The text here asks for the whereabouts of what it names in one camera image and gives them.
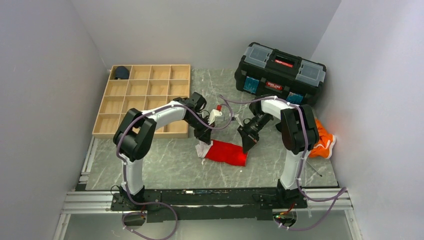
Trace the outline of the red white underwear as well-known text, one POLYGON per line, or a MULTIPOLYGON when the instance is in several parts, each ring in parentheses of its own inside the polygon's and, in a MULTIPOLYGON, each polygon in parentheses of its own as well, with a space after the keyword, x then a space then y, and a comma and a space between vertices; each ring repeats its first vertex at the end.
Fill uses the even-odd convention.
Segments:
POLYGON ((248 154, 243 148, 228 142, 211 140, 210 144, 200 141, 196 146, 199 158, 208 159, 218 163, 226 163, 231 166, 245 167, 248 154))

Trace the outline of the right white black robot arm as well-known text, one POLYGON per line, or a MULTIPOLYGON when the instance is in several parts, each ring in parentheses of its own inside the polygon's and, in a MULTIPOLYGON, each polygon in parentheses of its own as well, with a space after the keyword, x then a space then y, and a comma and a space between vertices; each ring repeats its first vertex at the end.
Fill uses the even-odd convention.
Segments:
POLYGON ((303 164, 320 139, 313 109, 308 104, 292 104, 277 96, 257 97, 249 104, 249 109, 254 117, 237 129, 244 154, 258 143, 259 132, 269 121, 280 120, 279 131, 287 153, 275 200, 280 207, 287 208, 301 195, 303 164))

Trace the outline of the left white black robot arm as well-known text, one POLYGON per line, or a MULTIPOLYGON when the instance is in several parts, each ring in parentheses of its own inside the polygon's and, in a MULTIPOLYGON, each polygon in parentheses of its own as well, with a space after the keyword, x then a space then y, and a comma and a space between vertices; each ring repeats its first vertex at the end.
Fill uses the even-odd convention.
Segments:
POLYGON ((151 110, 131 108, 124 116, 114 137, 117 157, 122 161, 123 180, 119 191, 124 204, 131 210, 144 203, 143 158, 149 152, 155 132, 171 123, 185 121, 194 136, 205 144, 211 143, 211 124, 201 116, 206 99, 194 92, 191 97, 177 97, 151 110))

